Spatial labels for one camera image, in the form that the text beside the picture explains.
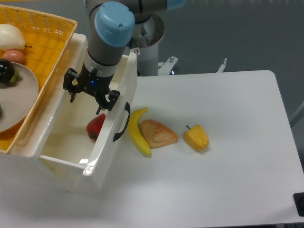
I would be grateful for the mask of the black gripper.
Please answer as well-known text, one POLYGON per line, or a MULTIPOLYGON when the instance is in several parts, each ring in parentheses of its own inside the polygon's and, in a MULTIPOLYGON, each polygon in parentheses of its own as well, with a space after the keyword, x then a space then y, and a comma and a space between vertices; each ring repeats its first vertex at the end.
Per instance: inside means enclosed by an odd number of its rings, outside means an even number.
POLYGON ((120 92, 110 90, 109 85, 114 74, 108 74, 100 71, 97 66, 89 70, 83 64, 80 74, 73 68, 69 68, 64 75, 63 89, 70 94, 70 102, 72 103, 76 94, 85 92, 95 97, 98 103, 98 109, 95 114, 99 114, 101 110, 111 111, 117 102, 120 92))

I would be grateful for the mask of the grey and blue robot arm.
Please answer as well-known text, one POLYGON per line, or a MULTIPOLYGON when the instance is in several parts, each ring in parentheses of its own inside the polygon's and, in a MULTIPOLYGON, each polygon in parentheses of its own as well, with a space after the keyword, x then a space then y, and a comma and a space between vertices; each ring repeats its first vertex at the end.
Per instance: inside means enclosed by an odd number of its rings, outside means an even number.
POLYGON ((158 74, 159 42, 164 23, 156 14, 185 5, 184 0, 87 0, 91 38, 80 73, 69 68, 64 75, 63 89, 74 101, 84 92, 95 98, 97 113, 112 110, 120 92, 109 88, 118 63, 127 51, 140 56, 142 76, 158 74))

